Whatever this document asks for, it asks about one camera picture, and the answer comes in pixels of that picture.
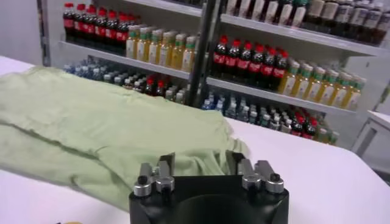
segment tabletop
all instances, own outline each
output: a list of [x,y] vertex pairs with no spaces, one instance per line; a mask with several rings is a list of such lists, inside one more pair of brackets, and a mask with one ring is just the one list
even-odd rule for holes
[[[0,57],[0,75],[22,68],[29,67]],[[251,162],[268,160],[284,179],[290,192],[289,224],[389,223],[390,187],[354,153],[241,121],[227,121],[233,128],[232,136],[250,149]],[[127,212],[95,198],[3,170],[0,198],[0,223],[129,223]]]

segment green cloth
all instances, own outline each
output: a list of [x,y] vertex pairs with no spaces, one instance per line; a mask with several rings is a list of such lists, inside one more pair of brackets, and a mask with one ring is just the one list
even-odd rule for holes
[[220,113],[54,68],[0,77],[0,167],[71,186],[121,209],[141,163],[175,152],[175,175],[222,175],[247,152]]

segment metal shelf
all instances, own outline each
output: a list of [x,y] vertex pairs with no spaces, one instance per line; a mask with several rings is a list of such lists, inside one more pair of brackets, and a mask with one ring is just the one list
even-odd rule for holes
[[176,13],[186,14],[190,16],[200,17],[202,14],[202,9],[195,7],[181,5],[179,3],[167,2],[162,0],[125,0],[128,2],[137,3],[140,5],[146,5],[153,8],[163,9],[167,11],[172,11]]
[[359,54],[366,54],[372,56],[384,56],[384,57],[385,56],[388,57],[390,55],[390,51],[387,49],[356,43],[353,41],[349,41],[347,39],[343,39],[341,37],[313,32],[310,30],[292,29],[290,27],[262,23],[252,19],[244,19],[237,16],[227,15],[227,14],[221,15],[221,21],[227,24],[233,24],[236,26],[260,30],[267,33],[274,33],[285,37],[295,38],[297,40],[321,44],[329,47],[356,52]]
[[115,61],[118,63],[130,65],[130,66],[137,67],[137,68],[142,68],[142,69],[149,70],[149,71],[154,71],[154,72],[159,72],[162,74],[171,75],[171,76],[178,77],[181,79],[188,79],[188,77],[190,75],[188,72],[183,72],[180,70],[171,69],[171,68],[167,68],[167,67],[160,66],[160,65],[154,65],[152,63],[134,60],[131,58],[127,58],[127,57],[119,56],[116,54],[92,49],[89,47],[79,46],[77,44],[72,44],[72,43],[68,43],[65,41],[59,41],[59,45],[60,45],[60,47],[63,47],[64,49],[66,49],[68,51],[75,52],[75,54],[77,54],[78,52],[81,51],[81,52],[88,54],[90,56],[103,58],[103,59],[110,60],[110,61]]
[[214,78],[210,78],[210,77],[208,77],[206,79],[206,82],[207,82],[207,84],[209,84],[211,86],[220,87],[220,88],[224,88],[224,89],[230,89],[232,91],[236,91],[239,93],[244,93],[244,94],[248,94],[251,96],[257,96],[260,98],[269,99],[269,100],[273,100],[273,101],[277,101],[277,102],[281,102],[281,103],[287,103],[290,105],[303,107],[303,108],[307,108],[310,110],[320,111],[323,113],[343,115],[343,116],[348,116],[348,115],[354,116],[356,114],[356,112],[354,112],[354,111],[344,110],[344,109],[340,109],[340,108],[336,108],[336,107],[330,107],[330,106],[326,106],[323,104],[314,103],[314,102],[310,102],[307,100],[289,97],[289,96],[285,96],[285,95],[281,95],[281,94],[277,94],[277,93],[272,93],[272,92],[268,92],[265,90],[256,89],[256,88],[252,88],[249,86],[244,86],[244,85],[240,85],[237,83],[232,83],[232,82],[214,79]]

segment beverage cooler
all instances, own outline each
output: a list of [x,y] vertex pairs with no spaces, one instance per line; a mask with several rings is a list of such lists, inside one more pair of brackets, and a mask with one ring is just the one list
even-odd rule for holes
[[43,16],[51,66],[346,149],[390,79],[381,2],[61,0]]

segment metal pole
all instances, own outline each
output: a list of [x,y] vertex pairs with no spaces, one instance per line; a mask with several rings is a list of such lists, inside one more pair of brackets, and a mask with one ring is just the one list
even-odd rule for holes
[[196,92],[199,86],[199,80],[202,75],[202,67],[203,63],[205,62],[204,58],[208,44],[208,33],[210,31],[214,5],[215,0],[208,0],[206,3],[206,7],[203,9],[204,13],[202,18],[202,24],[200,27],[200,37],[197,55],[195,58],[193,71],[191,72],[189,78],[190,90],[188,94],[188,100],[186,101],[186,104],[189,106],[194,105]]

